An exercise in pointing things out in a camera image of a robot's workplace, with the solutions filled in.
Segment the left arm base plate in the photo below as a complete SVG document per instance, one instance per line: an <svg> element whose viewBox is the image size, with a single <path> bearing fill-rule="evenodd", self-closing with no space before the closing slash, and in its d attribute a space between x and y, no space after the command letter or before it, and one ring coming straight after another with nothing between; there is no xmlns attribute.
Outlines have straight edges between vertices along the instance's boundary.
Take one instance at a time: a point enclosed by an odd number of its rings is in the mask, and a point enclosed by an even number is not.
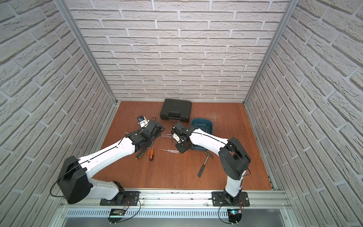
<svg viewBox="0 0 363 227"><path fill-rule="evenodd" d="M100 206L137 206L140 191L119 192L112 200L101 199Z"/></svg>

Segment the orange black curved screwdriver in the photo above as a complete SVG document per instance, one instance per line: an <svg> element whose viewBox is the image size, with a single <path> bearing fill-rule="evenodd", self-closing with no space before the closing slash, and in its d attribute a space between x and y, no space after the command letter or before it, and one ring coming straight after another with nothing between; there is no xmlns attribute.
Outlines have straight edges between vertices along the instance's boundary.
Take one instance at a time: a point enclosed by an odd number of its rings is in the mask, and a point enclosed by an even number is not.
<svg viewBox="0 0 363 227"><path fill-rule="evenodd" d="M166 138L172 138L172 134L164 134L164 135L161 135L161 137L166 137Z"/></svg>

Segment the clear handle screwdriver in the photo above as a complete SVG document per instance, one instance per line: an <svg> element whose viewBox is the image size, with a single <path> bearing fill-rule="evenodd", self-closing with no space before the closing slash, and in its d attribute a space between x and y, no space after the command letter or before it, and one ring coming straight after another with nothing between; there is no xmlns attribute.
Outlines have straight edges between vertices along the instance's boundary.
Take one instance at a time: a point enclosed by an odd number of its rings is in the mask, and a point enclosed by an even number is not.
<svg viewBox="0 0 363 227"><path fill-rule="evenodd" d="M176 153L176 154L178 154L179 153L179 151L178 150L173 150L173 149L159 149L159 150L162 150L162 151L167 151L167 152L170 152L170 153Z"/></svg>

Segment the orange slim screwdriver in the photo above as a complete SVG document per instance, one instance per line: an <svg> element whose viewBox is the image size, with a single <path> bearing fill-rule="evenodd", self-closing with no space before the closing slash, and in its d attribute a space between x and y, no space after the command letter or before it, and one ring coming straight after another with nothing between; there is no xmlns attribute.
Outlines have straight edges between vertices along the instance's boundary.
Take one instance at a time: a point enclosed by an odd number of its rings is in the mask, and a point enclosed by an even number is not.
<svg viewBox="0 0 363 227"><path fill-rule="evenodd" d="M151 146L151 150L150 150L150 155L149 155L149 160L153 161L154 160L154 145L152 144Z"/></svg>

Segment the black yellow screwdriver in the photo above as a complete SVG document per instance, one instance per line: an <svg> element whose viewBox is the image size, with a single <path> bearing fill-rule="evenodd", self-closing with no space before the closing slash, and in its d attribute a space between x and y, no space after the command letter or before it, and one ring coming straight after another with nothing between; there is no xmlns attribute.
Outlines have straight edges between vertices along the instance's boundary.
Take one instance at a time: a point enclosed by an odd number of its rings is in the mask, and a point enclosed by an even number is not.
<svg viewBox="0 0 363 227"><path fill-rule="evenodd" d="M136 155L136 159L139 160L147 151L147 148L143 148L141 151L138 152L138 154Z"/></svg>

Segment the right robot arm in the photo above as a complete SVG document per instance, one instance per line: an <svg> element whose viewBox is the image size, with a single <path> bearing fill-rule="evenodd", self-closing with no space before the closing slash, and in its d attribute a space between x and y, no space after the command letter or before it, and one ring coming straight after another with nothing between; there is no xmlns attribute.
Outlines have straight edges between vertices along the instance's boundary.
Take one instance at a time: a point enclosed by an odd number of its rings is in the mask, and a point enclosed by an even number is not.
<svg viewBox="0 0 363 227"><path fill-rule="evenodd" d="M227 174L225 197L235 199L239 196L243 178L251 174L251 158L238 139L219 138L193 126L187 128L181 123L173 126L171 135L176 141L175 147L181 154L195 146L201 146L218 155Z"/></svg>

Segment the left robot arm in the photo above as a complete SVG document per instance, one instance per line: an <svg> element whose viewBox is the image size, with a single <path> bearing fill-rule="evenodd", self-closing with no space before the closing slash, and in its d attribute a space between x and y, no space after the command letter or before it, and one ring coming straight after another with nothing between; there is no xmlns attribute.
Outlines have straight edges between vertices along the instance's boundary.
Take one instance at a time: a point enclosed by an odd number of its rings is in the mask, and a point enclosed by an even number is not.
<svg viewBox="0 0 363 227"><path fill-rule="evenodd" d="M163 131L161 123L148 121L98 152L65 159L56 183L67 203L75 204L83 199L100 199L106 203L122 201L124 189L119 182L95 180L94 175L126 156L151 147Z"/></svg>

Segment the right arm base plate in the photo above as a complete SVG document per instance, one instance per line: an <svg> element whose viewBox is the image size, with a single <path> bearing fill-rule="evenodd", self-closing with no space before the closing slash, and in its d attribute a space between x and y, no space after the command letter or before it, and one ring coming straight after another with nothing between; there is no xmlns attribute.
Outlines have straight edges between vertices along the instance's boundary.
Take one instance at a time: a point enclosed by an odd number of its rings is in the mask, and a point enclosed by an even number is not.
<svg viewBox="0 0 363 227"><path fill-rule="evenodd" d="M231 207L249 207L250 201L247 192L239 192L232 197L226 191L214 191L211 193L212 203L214 207L231 206Z"/></svg>

